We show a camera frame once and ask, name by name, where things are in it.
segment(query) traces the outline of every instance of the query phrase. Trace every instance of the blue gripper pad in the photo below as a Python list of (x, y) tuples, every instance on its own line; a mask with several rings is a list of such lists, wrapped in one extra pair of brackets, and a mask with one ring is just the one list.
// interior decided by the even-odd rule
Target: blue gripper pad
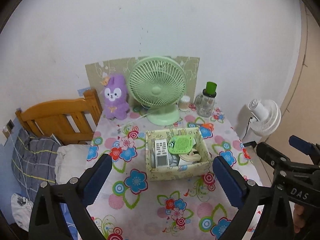
[(212, 169), (224, 193), (228, 197), (230, 204), (238, 209), (242, 208), (244, 205), (243, 197), (246, 195), (246, 189), (239, 186), (231, 173), (237, 175), (237, 172), (241, 179), (245, 181), (241, 174), (238, 171), (232, 170), (222, 156), (214, 158)]
[(297, 150), (301, 151), (302, 153), (304, 153), (305, 155), (316, 155), (314, 153), (314, 150), (312, 148), (312, 144), (302, 140), (301, 138), (299, 138), (298, 136), (292, 135), (289, 138), (289, 144), (296, 148)]
[(85, 207), (92, 205), (112, 169), (112, 158), (107, 155), (83, 190), (82, 203)]

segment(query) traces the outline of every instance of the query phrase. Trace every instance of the small container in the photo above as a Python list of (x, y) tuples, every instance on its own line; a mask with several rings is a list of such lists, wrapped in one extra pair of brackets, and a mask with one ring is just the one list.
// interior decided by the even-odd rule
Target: small container
[(205, 89), (202, 91), (202, 94), (196, 97), (195, 105), (199, 116), (211, 116), (214, 103), (216, 101), (216, 88), (216, 83), (207, 82), (207, 85)]
[(179, 100), (179, 109), (181, 111), (188, 111), (189, 110), (189, 104), (190, 104), (190, 97), (188, 96), (183, 96), (180, 100)]

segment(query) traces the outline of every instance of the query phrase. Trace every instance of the white cloth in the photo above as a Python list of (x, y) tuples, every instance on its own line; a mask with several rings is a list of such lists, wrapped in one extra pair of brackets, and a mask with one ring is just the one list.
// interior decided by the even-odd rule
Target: white cloth
[(11, 196), (12, 216), (17, 225), (23, 230), (29, 231), (33, 203), (16, 193)]
[(69, 144), (57, 151), (56, 173), (57, 184), (67, 183), (72, 177), (79, 178), (86, 169), (89, 145)]

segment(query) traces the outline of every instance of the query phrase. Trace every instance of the fan base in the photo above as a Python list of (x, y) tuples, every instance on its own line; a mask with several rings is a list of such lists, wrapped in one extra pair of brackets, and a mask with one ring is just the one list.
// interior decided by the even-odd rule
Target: fan base
[(161, 108), (150, 108), (147, 115), (148, 120), (156, 125), (171, 125), (180, 119), (177, 105), (163, 106)]

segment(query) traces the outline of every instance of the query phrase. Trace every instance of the glass jar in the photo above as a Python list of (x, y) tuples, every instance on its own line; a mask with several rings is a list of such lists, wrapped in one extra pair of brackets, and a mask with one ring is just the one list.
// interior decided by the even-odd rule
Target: glass jar
[(198, 95), (195, 100), (197, 113), (202, 117), (210, 117), (216, 101), (217, 84), (207, 82), (206, 88)]
[(195, 105), (197, 113), (202, 117), (210, 117), (216, 98), (208, 97), (204, 94), (196, 97)]

